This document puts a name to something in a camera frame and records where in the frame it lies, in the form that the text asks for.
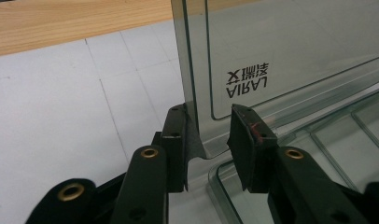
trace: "black plastic part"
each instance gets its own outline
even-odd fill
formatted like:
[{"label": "black plastic part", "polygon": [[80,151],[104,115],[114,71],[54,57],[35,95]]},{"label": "black plastic part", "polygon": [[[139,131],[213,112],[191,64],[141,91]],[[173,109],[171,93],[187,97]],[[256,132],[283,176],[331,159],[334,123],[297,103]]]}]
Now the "black plastic part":
[{"label": "black plastic part", "polygon": [[161,132],[161,147],[167,154],[168,192],[182,192],[186,184],[185,139],[186,110],[183,105],[177,105],[169,109]]},{"label": "black plastic part", "polygon": [[228,146],[242,188],[251,193],[267,193],[277,137],[250,107],[232,105]]},{"label": "black plastic part", "polygon": [[367,185],[364,196],[379,206],[379,182],[373,182]]},{"label": "black plastic part", "polygon": [[165,150],[156,146],[137,149],[120,189],[110,223],[167,223],[166,179]]},{"label": "black plastic part", "polygon": [[33,210],[26,224],[90,223],[87,213],[95,190],[90,180],[66,180],[47,193]]},{"label": "black plastic part", "polygon": [[375,196],[379,198],[379,183],[370,183],[364,194],[339,184],[337,184],[337,186],[346,198],[357,208],[358,211],[361,212],[365,218],[368,219],[370,223],[379,224],[379,202],[377,202],[378,200],[375,200],[375,198],[370,195],[375,192]]},{"label": "black plastic part", "polygon": [[161,145],[161,134],[162,132],[155,132],[154,137],[152,138],[151,145],[160,146]]},{"label": "black plastic part", "polygon": [[1,2],[10,2],[10,1],[13,1],[13,0],[0,0],[0,3]]},{"label": "black plastic part", "polygon": [[294,223],[369,223],[306,151],[280,147],[274,163]]},{"label": "black plastic part", "polygon": [[286,195],[283,186],[276,176],[271,180],[268,194],[268,205],[275,224],[295,223],[296,214]]},{"label": "black plastic part", "polygon": [[87,213],[91,224],[107,224],[114,211],[116,199],[126,174],[119,175],[96,189]]}]

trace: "wooden table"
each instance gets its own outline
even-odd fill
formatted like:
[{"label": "wooden table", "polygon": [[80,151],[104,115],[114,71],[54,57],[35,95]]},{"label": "wooden table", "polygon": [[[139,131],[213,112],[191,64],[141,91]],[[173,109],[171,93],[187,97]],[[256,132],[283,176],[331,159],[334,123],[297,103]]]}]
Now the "wooden table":
[{"label": "wooden table", "polygon": [[0,3],[0,55],[170,19],[170,0],[3,2]]}]

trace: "glass shelf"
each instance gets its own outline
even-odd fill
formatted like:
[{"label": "glass shelf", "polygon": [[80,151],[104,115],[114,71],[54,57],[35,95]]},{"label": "glass shelf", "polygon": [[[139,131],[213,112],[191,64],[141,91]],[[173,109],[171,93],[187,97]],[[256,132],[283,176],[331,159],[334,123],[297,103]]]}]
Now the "glass shelf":
[{"label": "glass shelf", "polygon": [[[363,192],[379,181],[379,93],[282,136],[279,146],[306,150],[331,180]],[[273,223],[267,195],[242,191],[232,161],[211,171],[210,185],[230,223]]]}]

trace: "transparent glass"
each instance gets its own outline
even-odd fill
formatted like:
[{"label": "transparent glass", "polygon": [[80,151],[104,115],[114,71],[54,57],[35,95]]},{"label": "transparent glass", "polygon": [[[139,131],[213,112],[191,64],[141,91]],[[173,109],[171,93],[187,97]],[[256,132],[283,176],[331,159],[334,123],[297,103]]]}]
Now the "transparent glass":
[{"label": "transparent glass", "polygon": [[[279,145],[308,151],[331,180],[363,192],[368,183],[379,181],[379,93],[282,136]],[[223,218],[273,223],[266,194],[242,191],[232,162],[211,172],[215,202],[225,204]]]},{"label": "transparent glass", "polygon": [[227,149],[232,104],[274,129],[379,82],[379,0],[172,4],[186,101],[209,157]]}]

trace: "brass insert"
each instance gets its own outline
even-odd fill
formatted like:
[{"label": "brass insert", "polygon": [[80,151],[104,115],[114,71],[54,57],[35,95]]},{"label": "brass insert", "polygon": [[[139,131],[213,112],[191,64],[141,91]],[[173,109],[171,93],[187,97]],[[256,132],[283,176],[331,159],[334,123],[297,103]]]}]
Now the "brass insert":
[{"label": "brass insert", "polygon": [[144,158],[153,158],[158,155],[158,150],[154,148],[146,148],[141,152],[141,156]]},{"label": "brass insert", "polygon": [[81,196],[81,194],[85,191],[84,186],[78,183],[73,183],[66,185],[61,189],[58,193],[58,199],[63,202],[68,202],[76,199]]},{"label": "brass insert", "polygon": [[286,156],[296,160],[300,160],[303,158],[303,154],[297,149],[287,149]]}]

